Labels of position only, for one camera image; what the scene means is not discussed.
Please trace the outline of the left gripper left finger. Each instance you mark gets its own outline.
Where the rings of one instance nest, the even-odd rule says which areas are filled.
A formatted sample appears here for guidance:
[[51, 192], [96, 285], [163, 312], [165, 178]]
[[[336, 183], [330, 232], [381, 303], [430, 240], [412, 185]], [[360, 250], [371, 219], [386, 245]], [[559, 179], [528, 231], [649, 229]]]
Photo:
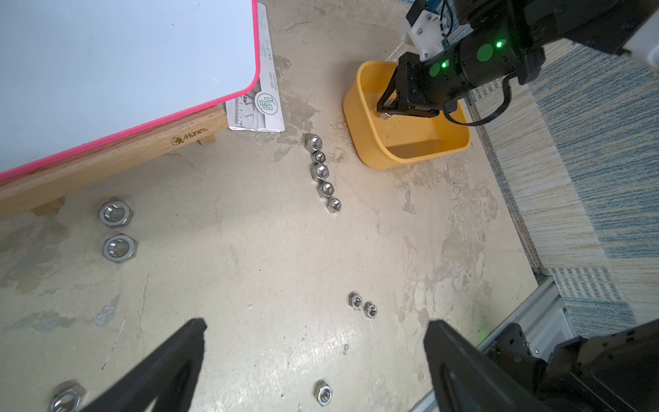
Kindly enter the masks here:
[[188, 411], [204, 360], [201, 318], [191, 319], [86, 411]]

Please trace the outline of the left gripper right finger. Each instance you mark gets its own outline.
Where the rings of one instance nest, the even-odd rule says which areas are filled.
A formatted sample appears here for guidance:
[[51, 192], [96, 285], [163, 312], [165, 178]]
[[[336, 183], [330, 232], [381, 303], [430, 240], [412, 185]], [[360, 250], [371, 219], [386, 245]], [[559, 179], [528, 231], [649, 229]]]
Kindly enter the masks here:
[[441, 411], [546, 409], [443, 320], [428, 324], [423, 343]]

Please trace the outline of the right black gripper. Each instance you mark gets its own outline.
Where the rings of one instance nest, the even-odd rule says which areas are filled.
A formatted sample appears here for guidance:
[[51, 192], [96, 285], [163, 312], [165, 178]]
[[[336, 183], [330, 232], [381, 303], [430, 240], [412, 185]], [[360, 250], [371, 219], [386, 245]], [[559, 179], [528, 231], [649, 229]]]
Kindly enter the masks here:
[[433, 118], [454, 113], [462, 96], [463, 68], [456, 59], [441, 54], [422, 62], [419, 55], [404, 53], [376, 108], [389, 116]]

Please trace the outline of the yellow plastic storage box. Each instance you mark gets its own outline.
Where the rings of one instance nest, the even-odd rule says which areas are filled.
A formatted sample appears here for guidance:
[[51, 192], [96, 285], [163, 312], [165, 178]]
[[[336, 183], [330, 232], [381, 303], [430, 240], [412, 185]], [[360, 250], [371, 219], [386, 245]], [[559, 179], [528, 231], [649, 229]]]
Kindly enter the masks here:
[[344, 98], [343, 113], [361, 161], [369, 168], [386, 170], [468, 149], [470, 128], [454, 125], [442, 116], [385, 119], [376, 111], [395, 67], [392, 62], [363, 63]]

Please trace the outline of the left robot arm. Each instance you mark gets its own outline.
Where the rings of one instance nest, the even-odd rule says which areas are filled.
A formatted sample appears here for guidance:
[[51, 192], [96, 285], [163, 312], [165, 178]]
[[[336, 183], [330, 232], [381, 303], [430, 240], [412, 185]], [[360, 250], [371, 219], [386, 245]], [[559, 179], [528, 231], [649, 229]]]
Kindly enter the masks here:
[[[91, 411], [187, 411], [204, 359], [202, 319], [192, 319], [89, 405]], [[558, 344], [528, 354], [520, 331], [482, 353], [449, 324], [427, 327], [424, 349], [443, 411], [655, 411], [658, 324]]]

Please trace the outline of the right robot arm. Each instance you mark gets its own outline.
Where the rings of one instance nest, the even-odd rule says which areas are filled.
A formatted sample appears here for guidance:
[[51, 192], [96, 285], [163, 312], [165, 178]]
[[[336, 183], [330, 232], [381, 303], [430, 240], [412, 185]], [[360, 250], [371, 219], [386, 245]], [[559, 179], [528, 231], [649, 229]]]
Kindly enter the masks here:
[[404, 24], [415, 47], [398, 59], [377, 103], [384, 116], [451, 121], [473, 89], [502, 81], [502, 104], [472, 125], [485, 125], [511, 104], [511, 79], [539, 76], [544, 47], [569, 39], [602, 53], [658, 67], [656, 1], [415, 1]]

